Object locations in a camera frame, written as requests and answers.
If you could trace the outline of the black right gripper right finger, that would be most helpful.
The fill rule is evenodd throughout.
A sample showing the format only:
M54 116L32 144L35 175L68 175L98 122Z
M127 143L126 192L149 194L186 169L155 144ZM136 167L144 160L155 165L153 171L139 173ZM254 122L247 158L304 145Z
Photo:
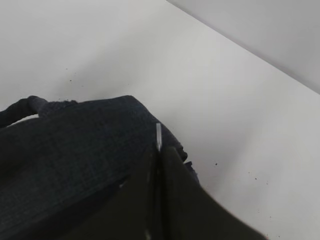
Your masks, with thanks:
M166 240L264 240L219 205L195 180L174 147L159 154L163 237Z

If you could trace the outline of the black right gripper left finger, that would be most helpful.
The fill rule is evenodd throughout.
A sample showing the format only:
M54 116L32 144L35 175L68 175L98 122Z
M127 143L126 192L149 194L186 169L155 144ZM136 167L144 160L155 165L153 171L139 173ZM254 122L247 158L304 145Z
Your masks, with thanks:
M137 169L96 213L65 235L66 240L151 240L158 153L147 150Z

